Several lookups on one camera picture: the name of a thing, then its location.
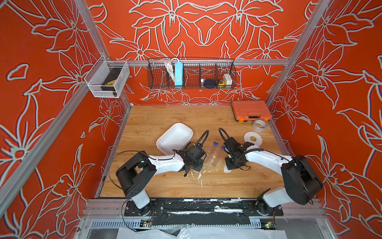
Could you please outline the white wipe cloth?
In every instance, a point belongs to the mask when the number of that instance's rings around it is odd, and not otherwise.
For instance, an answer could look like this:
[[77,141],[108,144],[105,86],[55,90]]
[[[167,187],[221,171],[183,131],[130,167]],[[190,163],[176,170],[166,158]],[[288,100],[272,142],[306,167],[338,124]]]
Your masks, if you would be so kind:
[[226,164],[224,164],[223,169],[224,169],[224,172],[225,172],[225,173],[231,173],[231,172],[232,172],[232,170],[228,169],[228,167],[227,167]]

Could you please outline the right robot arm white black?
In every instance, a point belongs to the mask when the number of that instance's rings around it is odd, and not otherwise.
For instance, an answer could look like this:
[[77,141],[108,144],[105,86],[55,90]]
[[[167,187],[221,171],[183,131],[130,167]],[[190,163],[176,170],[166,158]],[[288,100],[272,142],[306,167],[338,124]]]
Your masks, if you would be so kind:
[[282,176],[282,187],[266,190],[258,196],[256,208],[262,215],[282,204],[294,202],[306,205],[323,189],[323,182],[308,159],[302,155],[280,155],[259,148],[251,142],[240,144],[233,137],[223,140],[228,154],[225,158],[227,169],[240,169],[252,162]]

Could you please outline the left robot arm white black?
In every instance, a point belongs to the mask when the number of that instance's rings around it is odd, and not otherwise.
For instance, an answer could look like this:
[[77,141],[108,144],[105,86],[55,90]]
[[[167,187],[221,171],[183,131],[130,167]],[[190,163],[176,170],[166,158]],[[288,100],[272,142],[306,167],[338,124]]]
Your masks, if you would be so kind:
[[132,200],[138,209],[143,209],[150,204],[145,187],[155,175],[184,171],[186,177],[191,170],[201,171],[206,158],[207,153],[199,143],[181,150],[174,149],[172,155],[165,156],[137,151],[116,171],[116,177],[125,197]]

